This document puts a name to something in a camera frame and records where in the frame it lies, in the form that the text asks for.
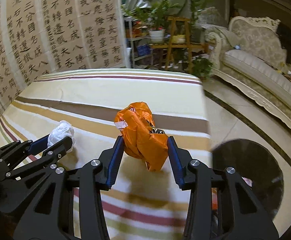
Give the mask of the orange plastic bag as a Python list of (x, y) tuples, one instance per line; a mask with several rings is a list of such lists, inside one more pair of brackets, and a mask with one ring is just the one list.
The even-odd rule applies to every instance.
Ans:
[(131, 103), (117, 112), (114, 125), (123, 136), (126, 154), (142, 160), (148, 171), (159, 172), (168, 157), (168, 136), (156, 128), (148, 105)]

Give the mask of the red-orange plastic bag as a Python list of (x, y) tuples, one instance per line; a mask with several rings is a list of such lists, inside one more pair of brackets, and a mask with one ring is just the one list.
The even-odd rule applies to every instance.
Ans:
[(213, 187), (212, 190), (212, 209), (214, 211), (218, 210), (218, 192), (217, 192), (217, 188)]

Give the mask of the white red snack wrapper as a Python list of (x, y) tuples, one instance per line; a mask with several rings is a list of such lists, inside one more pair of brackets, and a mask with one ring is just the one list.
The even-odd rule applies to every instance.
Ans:
[(248, 185), (249, 187), (252, 187), (252, 184), (253, 184), (252, 180), (250, 180), (250, 179), (248, 179), (248, 178), (244, 178), (244, 177), (243, 177), (243, 180), (247, 183), (247, 185)]

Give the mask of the black lined trash bin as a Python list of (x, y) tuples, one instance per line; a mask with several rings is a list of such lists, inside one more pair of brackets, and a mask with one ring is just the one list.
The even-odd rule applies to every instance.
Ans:
[(283, 198), (283, 173), (264, 146), (248, 139), (223, 142), (212, 150), (212, 166), (216, 170), (233, 167), (252, 180), (253, 193), (271, 219), (275, 218)]

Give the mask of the striped tablecloth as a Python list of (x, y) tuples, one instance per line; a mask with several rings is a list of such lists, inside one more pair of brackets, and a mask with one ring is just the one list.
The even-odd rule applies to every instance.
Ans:
[[(70, 123), (74, 149), (60, 160), (82, 167), (110, 148), (120, 130), (116, 115), (132, 103), (148, 105), (154, 126), (206, 165), (212, 163), (210, 126), (201, 81), (159, 70), (97, 69), (44, 75), (29, 85), (0, 117), (0, 147), (36, 140), (61, 121)], [(102, 192), (111, 239), (180, 239), (190, 194), (174, 181), (169, 162), (158, 172), (124, 155), (115, 185)]]

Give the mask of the calligraphy folding screen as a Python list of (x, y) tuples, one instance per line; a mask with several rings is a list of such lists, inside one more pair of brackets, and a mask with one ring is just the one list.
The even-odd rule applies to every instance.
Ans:
[(120, 0), (0, 0), (0, 117), (39, 77), (128, 67)]

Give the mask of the metal storage shelf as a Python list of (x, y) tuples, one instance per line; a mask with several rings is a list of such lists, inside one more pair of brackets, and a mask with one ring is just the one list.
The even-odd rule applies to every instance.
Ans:
[(130, 66), (134, 69), (146, 69), (152, 62), (152, 49), (147, 28), (133, 17), (124, 18), (126, 45)]

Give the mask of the small floor plant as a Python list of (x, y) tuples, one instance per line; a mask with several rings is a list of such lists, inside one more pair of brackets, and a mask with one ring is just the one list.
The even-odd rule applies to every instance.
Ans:
[(200, 79), (207, 79), (210, 76), (213, 62), (205, 57), (197, 57), (192, 61), (192, 74)]

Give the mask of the ornate white sofa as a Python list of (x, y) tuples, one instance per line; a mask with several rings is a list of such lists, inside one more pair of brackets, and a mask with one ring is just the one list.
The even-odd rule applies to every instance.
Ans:
[(291, 129), (291, 63), (277, 29), (280, 20), (234, 17), (228, 27), (205, 24), (212, 74), (279, 118)]

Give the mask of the wooden plant stand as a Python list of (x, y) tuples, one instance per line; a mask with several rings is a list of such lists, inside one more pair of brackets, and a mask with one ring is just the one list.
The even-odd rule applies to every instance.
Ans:
[[(192, 52), (195, 50), (196, 53), (200, 52), (203, 53), (206, 51), (206, 44), (205, 43), (192, 43), (191, 42), (191, 37), (190, 37), (190, 22), (191, 20), (189, 18), (184, 18), (184, 17), (177, 17), (177, 16), (168, 16), (167, 17), (167, 22), (170, 23), (170, 37), (168, 42), (151, 42), (150, 43), (150, 48), (152, 50), (154, 49), (160, 49), (161, 54), (160, 54), (160, 62), (163, 59), (163, 50), (167, 51), (166, 54), (166, 61), (165, 61), (165, 70), (168, 69), (168, 66), (170, 65), (171, 58), (172, 58), (172, 49), (177, 48), (177, 49), (187, 49), (187, 62), (188, 62), (188, 69), (189, 72), (192, 72), (193, 68), (193, 63), (192, 63)], [(185, 38), (184, 42), (180, 43), (179, 38), (174, 35), (176, 29), (177, 29), (177, 22), (181, 22), (184, 25), (185, 28)]]

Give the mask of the black jacket on sofa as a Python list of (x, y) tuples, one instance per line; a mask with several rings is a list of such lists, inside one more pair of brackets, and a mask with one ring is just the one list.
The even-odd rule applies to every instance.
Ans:
[(287, 51), (286, 64), (291, 64), (291, 29), (280, 22), (276, 34), (281, 42), (282, 49)]

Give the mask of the potted plant white pot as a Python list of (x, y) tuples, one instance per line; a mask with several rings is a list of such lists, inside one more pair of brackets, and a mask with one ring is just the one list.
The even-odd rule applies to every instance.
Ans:
[(136, 7), (135, 9), (127, 9), (122, 5), (126, 15), (139, 20), (148, 28), (149, 37), (154, 44), (164, 42), (165, 25), (169, 12), (180, 8), (179, 3), (172, 3), (170, 0), (160, 0), (149, 7)]

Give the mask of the tall green potted plant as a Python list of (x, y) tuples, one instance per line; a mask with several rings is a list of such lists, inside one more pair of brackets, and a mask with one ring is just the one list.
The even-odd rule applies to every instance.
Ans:
[(206, 9), (208, 0), (188, 0), (190, 5), (190, 41), (194, 43), (200, 43), (201, 32), (203, 28), (199, 24), (199, 16), (202, 11)]

